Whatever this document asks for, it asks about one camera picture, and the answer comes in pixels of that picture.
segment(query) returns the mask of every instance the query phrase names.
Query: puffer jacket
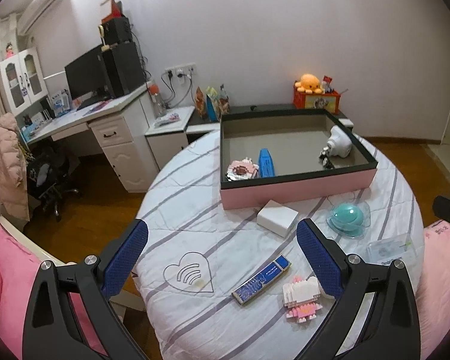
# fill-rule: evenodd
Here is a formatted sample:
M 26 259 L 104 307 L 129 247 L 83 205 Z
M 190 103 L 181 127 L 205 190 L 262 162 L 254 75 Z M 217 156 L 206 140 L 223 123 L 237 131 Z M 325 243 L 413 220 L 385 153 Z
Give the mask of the puffer jacket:
M 28 221 L 27 165 L 17 132 L 12 114 L 0 117 L 0 200 L 10 215 Z

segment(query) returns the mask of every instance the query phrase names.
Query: heart drawing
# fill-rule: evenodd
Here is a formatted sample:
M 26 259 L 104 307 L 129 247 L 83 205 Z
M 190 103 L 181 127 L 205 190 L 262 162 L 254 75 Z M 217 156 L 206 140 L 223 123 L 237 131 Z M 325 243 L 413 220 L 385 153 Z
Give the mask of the heart drawing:
M 214 292 L 212 273 L 207 258 L 198 252 L 185 253 L 178 265 L 171 264 L 163 271 L 169 285 L 185 292 Z

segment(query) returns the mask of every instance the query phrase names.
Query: white tablecloth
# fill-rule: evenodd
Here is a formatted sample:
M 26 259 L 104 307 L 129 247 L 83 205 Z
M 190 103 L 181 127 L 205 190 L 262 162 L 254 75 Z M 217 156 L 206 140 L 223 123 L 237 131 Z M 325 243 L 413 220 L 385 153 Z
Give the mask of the white tablecloth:
M 405 262 L 416 291 L 424 253 L 419 206 L 390 160 L 370 143 L 362 143 L 378 160 L 369 189 L 286 205 L 301 218 L 312 218 L 346 254 L 364 259 L 369 242 L 409 233 L 417 258 Z M 312 270 L 295 233 L 283 239 L 257 225 L 257 209 L 223 210 L 219 145 L 219 132 L 197 140 L 152 184 L 137 214 L 147 223 L 149 238 L 134 269 L 135 284 L 164 360 L 293 359 L 333 301 L 321 298 L 323 309 L 313 321 L 298 325 L 286 320 L 282 285 L 294 275 L 307 278 Z M 366 201 L 371 209 L 371 226 L 360 240 L 342 238 L 326 223 L 332 205 L 352 199 Z M 292 263 L 288 273 L 245 307 L 238 305 L 231 291 L 280 254 Z M 354 345 L 371 299 L 368 294 L 340 352 Z

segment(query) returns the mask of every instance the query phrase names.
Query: cabinet handle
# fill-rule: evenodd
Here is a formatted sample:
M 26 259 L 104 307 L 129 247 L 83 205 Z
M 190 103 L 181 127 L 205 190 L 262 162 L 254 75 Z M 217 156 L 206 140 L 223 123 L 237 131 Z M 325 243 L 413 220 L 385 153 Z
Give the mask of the cabinet handle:
M 30 88 L 30 81 L 28 80 L 27 73 L 23 74 L 25 76 L 25 81 L 27 81 L 27 86 Z

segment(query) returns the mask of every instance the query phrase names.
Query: wall socket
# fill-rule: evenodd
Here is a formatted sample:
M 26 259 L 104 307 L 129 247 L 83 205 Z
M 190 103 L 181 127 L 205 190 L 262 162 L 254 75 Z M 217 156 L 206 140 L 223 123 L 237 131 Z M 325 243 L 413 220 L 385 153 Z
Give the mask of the wall socket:
M 177 71 L 183 71 L 184 74 L 190 74 L 192 76 L 197 74 L 197 65 L 196 64 L 179 64 L 178 66 L 169 67 L 163 71 L 163 74 L 166 75 L 169 71 L 172 71 L 174 77 L 177 76 Z

